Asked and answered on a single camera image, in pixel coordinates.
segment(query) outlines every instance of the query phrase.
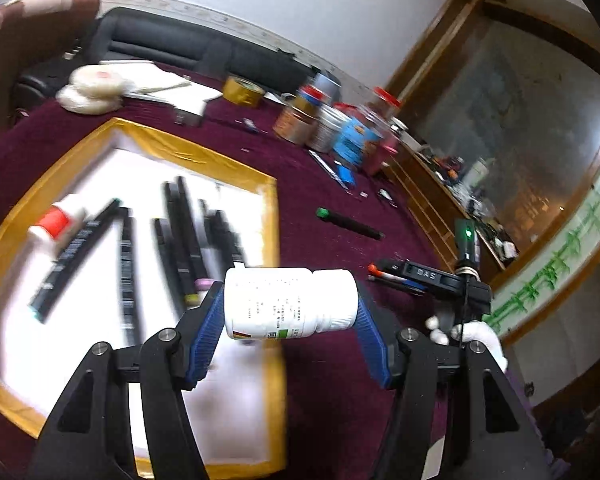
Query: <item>gloved hand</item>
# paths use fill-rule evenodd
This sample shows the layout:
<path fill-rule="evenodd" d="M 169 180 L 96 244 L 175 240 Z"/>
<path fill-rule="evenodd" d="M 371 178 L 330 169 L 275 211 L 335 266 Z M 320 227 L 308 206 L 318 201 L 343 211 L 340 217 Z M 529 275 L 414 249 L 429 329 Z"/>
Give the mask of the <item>gloved hand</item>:
<path fill-rule="evenodd" d="M 425 325 L 431 330 L 429 338 L 434 343 L 441 345 L 449 344 L 448 336 L 440 330 L 440 322 L 437 316 L 431 316 L 425 321 Z M 458 341 L 460 339 L 460 331 L 461 326 L 456 325 L 451 329 L 451 337 Z M 509 361 L 502 353 L 502 346 L 500 345 L 498 336 L 489 325 L 482 321 L 470 321 L 469 323 L 465 323 L 464 332 L 462 332 L 462 342 L 468 343 L 469 341 L 480 341 L 483 343 L 497 362 L 502 373 L 507 371 Z"/>

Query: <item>red label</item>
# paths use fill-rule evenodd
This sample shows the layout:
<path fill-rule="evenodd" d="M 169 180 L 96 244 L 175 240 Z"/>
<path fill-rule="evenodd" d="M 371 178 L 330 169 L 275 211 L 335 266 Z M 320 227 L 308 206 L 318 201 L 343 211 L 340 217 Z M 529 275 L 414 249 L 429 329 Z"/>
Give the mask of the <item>red label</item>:
<path fill-rule="evenodd" d="M 42 227 L 56 241 L 70 223 L 71 219 L 64 214 L 64 211 L 53 205 L 36 225 Z"/>

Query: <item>black leather chair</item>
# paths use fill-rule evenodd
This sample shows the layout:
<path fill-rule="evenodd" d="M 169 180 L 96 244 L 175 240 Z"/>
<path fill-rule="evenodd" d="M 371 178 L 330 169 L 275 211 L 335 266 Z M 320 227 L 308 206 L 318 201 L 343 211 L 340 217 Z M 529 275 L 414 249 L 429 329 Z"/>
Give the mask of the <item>black leather chair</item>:
<path fill-rule="evenodd" d="M 31 110 L 55 95 L 75 68 L 106 59 L 148 59 L 219 80 L 237 75 L 277 94 L 295 92 L 314 75 L 285 52 L 202 25 L 116 7 L 94 24 L 75 58 L 51 59 L 24 71 L 14 102 Z"/>

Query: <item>packing tape roll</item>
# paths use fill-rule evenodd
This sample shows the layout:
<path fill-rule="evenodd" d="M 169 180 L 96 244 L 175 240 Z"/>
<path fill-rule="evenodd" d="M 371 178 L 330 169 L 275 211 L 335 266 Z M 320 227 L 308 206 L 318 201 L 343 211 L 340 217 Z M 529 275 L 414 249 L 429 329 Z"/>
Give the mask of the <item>packing tape roll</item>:
<path fill-rule="evenodd" d="M 265 91 L 258 85 L 233 76 L 226 80 L 222 89 L 222 95 L 227 101 L 250 108 L 258 106 L 264 94 Z"/>

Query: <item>metal bolt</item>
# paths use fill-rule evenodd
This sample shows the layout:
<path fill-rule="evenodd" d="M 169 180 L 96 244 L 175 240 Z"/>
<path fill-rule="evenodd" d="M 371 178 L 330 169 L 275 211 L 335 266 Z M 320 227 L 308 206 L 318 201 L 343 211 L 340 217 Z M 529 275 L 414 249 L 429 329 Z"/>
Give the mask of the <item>metal bolt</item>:
<path fill-rule="evenodd" d="M 477 354 L 482 354 L 487 349 L 487 347 L 480 341 L 471 341 L 469 343 L 469 348 Z"/>
<path fill-rule="evenodd" d="M 163 328 L 158 334 L 160 341 L 171 341 L 174 337 L 176 337 L 176 331 L 173 328 Z"/>
<path fill-rule="evenodd" d="M 400 336 L 407 341 L 416 341 L 418 338 L 418 331 L 414 328 L 405 328 L 400 332 Z"/>
<path fill-rule="evenodd" d="M 109 349 L 109 345 L 103 341 L 100 341 L 99 343 L 96 343 L 95 345 L 93 345 L 91 347 L 91 352 L 93 352 L 96 355 L 102 355 L 108 349 Z"/>

